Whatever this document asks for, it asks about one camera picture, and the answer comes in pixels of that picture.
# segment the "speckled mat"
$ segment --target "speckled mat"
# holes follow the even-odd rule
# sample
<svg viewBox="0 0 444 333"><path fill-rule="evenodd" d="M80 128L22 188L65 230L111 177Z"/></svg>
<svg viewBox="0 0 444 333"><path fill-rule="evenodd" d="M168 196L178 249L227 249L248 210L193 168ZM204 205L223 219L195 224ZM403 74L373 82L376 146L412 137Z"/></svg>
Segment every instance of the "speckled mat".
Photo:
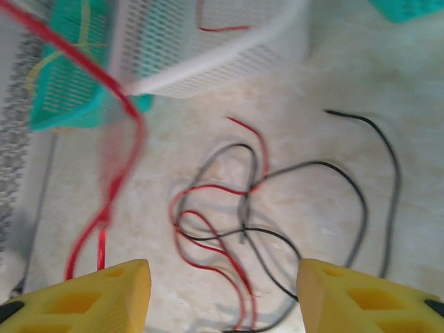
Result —
<svg viewBox="0 0 444 333"><path fill-rule="evenodd" d="M23 280L49 174L53 133L31 133L25 89L43 42L0 21L0 302Z"/></svg>
<svg viewBox="0 0 444 333"><path fill-rule="evenodd" d="M21 38L6 97L0 108L0 252L5 248L17 199L23 188L22 179L31 142L27 122L32 100L24 81L39 61L43 46L29 33L21 34Z"/></svg>

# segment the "white plastic basket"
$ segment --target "white plastic basket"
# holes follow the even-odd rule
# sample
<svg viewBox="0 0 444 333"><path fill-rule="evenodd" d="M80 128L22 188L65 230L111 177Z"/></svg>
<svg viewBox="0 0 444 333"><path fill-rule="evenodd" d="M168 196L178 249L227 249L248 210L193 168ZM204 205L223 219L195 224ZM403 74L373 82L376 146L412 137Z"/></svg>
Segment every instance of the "white plastic basket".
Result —
<svg viewBox="0 0 444 333"><path fill-rule="evenodd" d="M308 53L309 0L118 3L110 73L129 95L187 98L298 62ZM245 25L250 28L199 28Z"/></svg>

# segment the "electrical wire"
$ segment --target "electrical wire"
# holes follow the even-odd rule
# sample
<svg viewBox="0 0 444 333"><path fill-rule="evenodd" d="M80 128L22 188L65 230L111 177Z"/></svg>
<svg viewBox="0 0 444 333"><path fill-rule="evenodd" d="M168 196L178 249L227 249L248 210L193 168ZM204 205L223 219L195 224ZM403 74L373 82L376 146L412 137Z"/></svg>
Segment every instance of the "electrical wire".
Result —
<svg viewBox="0 0 444 333"><path fill-rule="evenodd" d="M106 46L104 43L88 43L89 26L91 25L91 8L89 6L89 0L82 0L80 7L80 31L78 34L78 43L72 44L73 46L80 47L89 56L94 56L89 51L89 46ZM35 66L31 69L27 77L25 78L25 88L30 94L30 96L35 95L35 84L39 73L47 66L50 62L60 57L63 52L53 52L44 59L41 59Z"/></svg>
<svg viewBox="0 0 444 333"><path fill-rule="evenodd" d="M393 193L392 193L392 198L391 198L391 202L390 202L390 207L389 207L389 211L388 211L387 233L386 233L386 237L384 239L384 243L385 243L384 259L383 259L381 270L379 272L380 277L385 277L386 272L388 271L388 267L390 265L391 244L392 244L392 238L393 238L393 222L395 219L395 211L396 211L396 207L398 205L398 198L399 198L399 193L401 190L401 170L400 170L400 165L399 165L398 159L396 158L395 151L394 151L393 147L391 146L390 142L387 140L384 133L371 120L369 120L363 116L346 114L344 112L335 112L335 111L328 110L328 111L326 111L326 113L333 114L333 115L340 116L340 117L354 118L354 119L362 120L362 121L365 121L366 123L369 123L377 131L379 136L382 138L384 145L387 147L387 149L392 157L395 180L394 180ZM359 229L357 232L357 236L355 237L355 240L353 241L350 254L347 256L347 259L345 261L345 264L344 264L345 267L351 267L354 264L354 262L357 258L357 255L359 254L359 251L361 249L364 237L368 231L368 215L369 215L368 205L367 205L365 196L363 194L363 191L361 190L361 188L357 184L357 182L355 180L353 180L352 177L349 176L346 172L344 172L343 170L341 170L340 168L338 168L334 164L326 162L326 161L322 161L322 160L307 161L307 162L295 164L293 166L288 166L287 168L283 168L283 169L269 173L268 172L268 164L269 164L268 151L266 148L266 143L264 141L264 138L262 137L260 132L258 130L255 130L251 126L246 125L245 123L237 120L237 119L234 119L231 117L228 117L228 119L243 126L244 128L248 129L250 132L254 133L255 136L257 137L257 139L259 140L261 150L262 150L262 157L264 159L263 168L262 168L262 175L261 176L258 175L259 161L258 161L256 152L253 150L253 148L251 146L249 146L248 144L245 144L245 143L233 143L233 144L229 144L227 146L224 146L223 148L220 148L217 152L215 152L204 163L204 165L199 169L199 171L196 174L196 176L194 177L194 179L191 181L188 188L181 191L179 194L177 194L174 197L174 199L171 201L171 204L169 206L169 216L170 216L170 220L174 226L175 235L181 234L183 237L192 241L194 244L198 244L198 242L204 242L204 241L214 241L214 240L221 241L225 237L229 237L230 235L234 235L234 234L241 234L243 236L243 239L246 239L248 241L248 244L252 248L252 250L253 250L258 262L262 266L265 274L270 278L270 280L274 283L274 285L277 288L279 288L281 291L283 291L285 294L287 294L292 299L292 301L291 301L290 306L282 313L282 315L274 323L271 323L270 325L267 325L262 328L257 328L257 329L254 329L252 327L239 329L239 323L242 322L242 319L245 316L244 305L242 305L241 306L241 316L240 316L239 322L236 324L236 326L232 330L223 330L223 332L224 333L266 332L268 330L272 330L273 328L277 327L282 321L284 321L287 318L287 316L291 313L291 311L294 309L294 307L296 306L296 303L299 301L299 299L295 293L293 293L289 288L284 287L275 278L275 276L272 274L269 267L267 266L266 262L264 261L264 258L262 257L261 253L259 252L255 242L251 239L249 233L250 232L260 232L260 233L264 233L264 234L269 234L272 237L276 237L276 238L282 240L290 247L290 249L292 249L292 251L298 261L302 259L302 255L301 255L301 252L298 250L298 248L295 246L295 244L292 242L292 240L290 240L284 234L274 232L272 230L267 230L264 228L256 228L256 227L248 226L248 223L250 222L250 218L251 218L251 205L250 205L251 204L251 194L254 191L257 191L259 189L259 187L262 184L264 184L265 182L267 182L271 179L274 179L278 176L283 176L284 174L287 174L287 173L290 173L290 172L293 172L293 171L296 171L299 169L304 169L304 168L308 168L308 167L324 167L329 170L335 171L337 174L339 174L353 188L353 190L355 191L355 193L357 195L359 203L361 205L361 220L360 220L360 224L359 224ZM216 184L200 185L200 183L202 182L203 176L205 175L207 170L213 165L213 163L219 157L221 157L223 154L227 153L229 150L234 149L234 148L244 148L250 153L250 171L249 171L249 174L247 177L247 182L245 185L246 189L244 191L239 191L239 190L230 189L227 187L222 187L222 186L216 185ZM211 223L208 220L206 220L206 224L210 225L209 228L211 230L212 236L197 237L196 233L198 232L198 230L196 229L196 227L194 227L194 231L192 233L190 233L190 231L186 230L188 228L192 228L189 225L189 223L188 223L188 228L185 228L183 226L183 221L182 221L182 218L184 215L183 212L187 211L185 209L185 207L187 205L188 197L192 192L198 191L198 190L203 190L203 189L210 189L210 188L223 190L223 191L226 191L230 194L241 196L241 198L239 199L239 204L238 204L238 208L237 208L237 219L238 219L240 228L237 228L235 230L230 230L230 231L227 231L224 233L217 233L217 231L211 225Z"/></svg>
<svg viewBox="0 0 444 333"><path fill-rule="evenodd" d="M205 31L206 33L223 33L227 31L239 31L239 30L249 30L250 26L225 26L223 28L205 28L203 27L203 4L204 0L197 0L196 6L196 26L199 30Z"/></svg>
<svg viewBox="0 0 444 333"><path fill-rule="evenodd" d="M117 81L108 76L98 65L94 64L86 55L82 54L74 46L70 45L58 34L54 33L51 29L46 27L42 22L37 21L32 17L32 15L24 12L17 6L11 4L7 0L0 0L0 8L8 14L9 17L13 18L16 22L20 23L30 32L36 34L48 43L53 44L55 47L61 49L71 58L74 62L78 63L83 69L89 72L98 82L105 85L118 99L120 99L123 109L126 114L135 123L135 142L131 148L130 155L126 160L126 163L122 169L118 172L114 180L110 183L107 190L107 196L103 206L96 214L96 216L90 221L86 228L82 231L80 236L77 238L74 246L72 248L71 254L69 256L67 269L65 272L66 280L72 279L74 276L74 269L80 251L83 248L86 240L91 236L91 233L97 227L105 230L109 224L112 215L112 208L116 197L119 195L123 184L126 182L130 175L130 172L134 169L139 156L142 154L144 149L144 143L146 139L146 124L144 118L133 106L128 97L125 96L123 90ZM104 237L105 234L99 234L99 237ZM105 239L99 241L103 246L103 262L105 261Z"/></svg>
<svg viewBox="0 0 444 333"><path fill-rule="evenodd" d="M390 268L390 260L391 260L391 253L392 253L392 247L393 247L393 229L394 229L394 225L395 225L396 210L398 209L398 203L400 200L401 187L402 187L402 172L401 172L401 165L399 163L399 159L396 155L394 147L390 143L389 139L387 139L387 136L382 132L382 130L378 127L378 125L376 125L369 118L359 116L358 114L350 114L350 113L334 111L334 110L324 110L324 111L328 114L333 114L334 116L356 119L356 120L363 121L364 123L367 123L375 130L375 132L382 139L382 141L388 151L388 154L390 155L391 163L393 166L393 188L392 188L392 194L390 197L390 205L388 207L388 214L387 214L387 220L386 220L384 257L383 257L381 269L380 269L379 275L378 275L380 278L385 278L387 276L387 273L389 272L389 268Z"/></svg>

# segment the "yellow string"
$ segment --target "yellow string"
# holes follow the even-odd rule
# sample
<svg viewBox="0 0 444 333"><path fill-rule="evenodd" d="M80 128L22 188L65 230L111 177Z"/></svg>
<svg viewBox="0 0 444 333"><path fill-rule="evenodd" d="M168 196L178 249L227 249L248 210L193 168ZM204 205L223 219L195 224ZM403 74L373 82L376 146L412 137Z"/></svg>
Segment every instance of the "yellow string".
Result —
<svg viewBox="0 0 444 333"><path fill-rule="evenodd" d="M102 43L88 43L88 34L89 34L89 26L91 23L91 8L89 7L89 0L82 0L81 6L81 22L80 22L80 32L77 44L72 44L72 46L77 46L83 48L84 51L92 56L89 52L88 46L106 46L106 44ZM28 93L31 96L35 95L35 84L34 82L37 80L39 73L41 70L49 64L51 61L54 61L58 57L63 54L61 51L54 52L45 59L39 61L29 72L25 79L25 88L28 90Z"/></svg>
<svg viewBox="0 0 444 333"><path fill-rule="evenodd" d="M106 46L106 44L103 43L82 43L82 44L72 44L72 46L76 46L76 47L85 47L85 46ZM28 90L28 93L30 95L35 95L35 80L38 77L40 71L47 65L49 64L51 61L54 61L55 59L57 59L58 57L63 55L63 51L57 51L54 53L51 53L50 55L48 55L47 57L45 57L45 59L42 59L41 61L39 61L29 72L29 74L27 75L26 79L25 79L25 87L26 90Z"/></svg>

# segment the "red wire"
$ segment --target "red wire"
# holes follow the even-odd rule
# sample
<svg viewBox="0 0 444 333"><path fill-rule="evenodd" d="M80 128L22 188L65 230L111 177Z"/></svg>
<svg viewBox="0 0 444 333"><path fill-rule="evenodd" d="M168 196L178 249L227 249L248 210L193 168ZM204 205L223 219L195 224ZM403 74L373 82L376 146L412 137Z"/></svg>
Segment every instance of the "red wire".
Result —
<svg viewBox="0 0 444 333"><path fill-rule="evenodd" d="M106 229L99 232L99 246L97 248L97 270L105 268L105 244L106 244Z"/></svg>
<svg viewBox="0 0 444 333"><path fill-rule="evenodd" d="M260 133L260 131L247 125L246 123L243 123L242 121L240 121L236 118L233 118L233 117L226 117L226 118L237 123L238 125L246 128L247 130L249 130L250 132L253 132L256 135L257 139L259 140L259 144L261 146L261 151L262 151L262 157L264 159L264 165L262 166L262 177L265 178L268 175L268 171L269 171L269 160L268 160L268 149L266 147L264 137L262 137L262 134Z"/></svg>
<svg viewBox="0 0 444 333"><path fill-rule="evenodd" d="M204 28L202 27L202 17L203 17L203 2L204 0L198 0L197 1L197 8L196 8L196 25L197 27L205 31L207 33L222 33L224 31L238 31L238 30L248 30L251 27L250 26L226 26L224 28Z"/></svg>
<svg viewBox="0 0 444 333"><path fill-rule="evenodd" d="M12 5L7 0L0 0L0 8L3 9L10 17L12 17L15 21L19 22L23 26L25 26L29 31L38 35L40 38L45 40L48 43L51 43L61 49L63 52L67 54L74 62L77 62L80 66L82 66L86 71L88 71L98 82L102 85L108 87L114 95L121 100L122 106L126 113L133 119L136 124L136 135L135 135L135 143L130 152L130 157L126 162L126 166L121 170L119 175L114 179L111 183L110 188L108 189L108 198L104 203L101 211L92 219L92 221L86 226L86 228L82 231L80 236L77 238L69 256L67 269L65 272L66 280L72 279L74 275L74 269L76 266L76 261L78 255L80 253L81 248L83 247L86 240L90 237L91 233L98 226L99 223L102 223L102 229L106 229L110 222L110 213L112 204L119 193L124 181L128 177L130 171L134 168L137 158L140 156L142 149L144 147L145 137L146 137L146 127L145 121L141 117L140 113L133 107L132 103L122 92L120 85L113 78L108 76L99 66L94 64L88 57L83 55L79 50L75 47L69 45L64 39L62 39L59 35L54 33L51 29L47 28L45 24L35 20L30 14L24 12L19 9L17 6ZM105 242L101 243L100 253L105 254Z"/></svg>
<svg viewBox="0 0 444 333"><path fill-rule="evenodd" d="M262 169L262 175L263 177L266 177L268 175L268 166L269 166L269 161L268 161L268 149L266 146L266 142L264 140L264 138L262 137L261 133L254 129L253 127L241 122L238 119L232 118L232 117L227 117L229 120L243 126L244 128L248 129L249 131L251 131L252 133L254 133L256 135L256 137L258 138L260 145L261 145L261 150L262 150L262 155L264 158L264 166ZM185 194L190 194L193 191L198 191L199 189L218 189L221 191L225 191L228 192L230 194L234 194L237 196L243 196L246 194L246 192L244 191L237 191L235 189L230 189L228 187L224 187L224 186L220 186L217 184L206 184L206 185L198 185L195 187L191 187L189 189L186 189L184 191L179 192L178 194L176 194L173 199L170 202L169 205L169 219L171 224L173 225L174 228L174 239L175 239L175 243L176 243L176 248L177 251L179 253L179 256L184 259L186 261L186 263L188 263L189 265L195 267L195 268L199 268L199 269L205 269L208 271L215 271L218 274L221 274L223 277L225 277L225 279L227 279L230 284L234 287L235 291L238 294L239 297L239 301L240 301L240 307L241 307L241 313L240 313L240 317L239 317L239 321L236 324L236 326L234 327L234 330L238 330L241 327L241 324L244 321L245 315L246 315L246 311L245 311L245 300L242 298L241 292L239 287L230 279L230 277L228 277L223 271L218 270L217 268L213 268L213 267L208 267L208 266L201 266L198 265L194 262L192 262L190 259L188 259L186 257L186 255L183 252L183 249L180 247L180 244L178 242L178 235L182 235L184 238L186 238L188 241L192 242L194 245L197 245L201 248L204 248L206 250L211 250L212 252L216 252L216 253L220 253L223 256L225 256L229 262L231 263L232 267L234 268L234 270L237 272L238 276L241 278L241 281L243 282L245 288L247 289L248 295L250 296L251 299L251 312L252 312L252 320L251 320L251 329L253 330L257 321L257 304L256 304L256 299L254 296L254 292L253 292L253 288L251 286L251 283L248 280L248 277L246 275L245 270L242 268L242 266L240 265L240 263L238 263L233 256L229 253L228 249L225 246L225 243L223 242L223 240L221 238L218 238L217 241L221 247L221 249L218 248L213 248L210 246L206 246L203 244L198 243L197 241L194 241L193 239L190 239L187 235L185 235L179 228L178 223L179 220L186 214L193 214L194 216L197 216L201 221L203 221L207 227L210 229L211 233L216 236L217 235L217 230L214 228L214 226L199 212L196 212L194 210L185 210L183 212L179 213L178 216L178 220L175 220L174 217L174 211L175 211L175 207L178 204L178 201L185 195Z"/></svg>

